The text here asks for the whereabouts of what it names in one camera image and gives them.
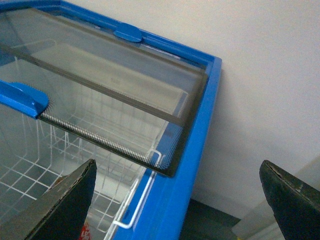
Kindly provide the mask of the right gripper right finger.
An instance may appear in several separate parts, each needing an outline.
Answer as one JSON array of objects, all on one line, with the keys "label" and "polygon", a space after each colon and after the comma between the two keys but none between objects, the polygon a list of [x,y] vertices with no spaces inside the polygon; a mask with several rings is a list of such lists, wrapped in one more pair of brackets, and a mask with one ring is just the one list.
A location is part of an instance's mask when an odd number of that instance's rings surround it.
[{"label": "right gripper right finger", "polygon": [[264,160],[259,177],[268,205],[286,240],[320,238],[320,191]]}]

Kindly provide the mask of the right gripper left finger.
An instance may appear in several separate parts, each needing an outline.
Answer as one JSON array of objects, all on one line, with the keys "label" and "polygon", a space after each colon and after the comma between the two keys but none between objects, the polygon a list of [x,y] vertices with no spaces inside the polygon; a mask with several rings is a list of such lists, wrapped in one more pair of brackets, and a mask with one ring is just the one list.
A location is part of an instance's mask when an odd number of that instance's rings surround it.
[{"label": "right gripper left finger", "polygon": [[0,226],[2,240],[77,240],[95,189],[97,165],[87,160],[25,210]]}]

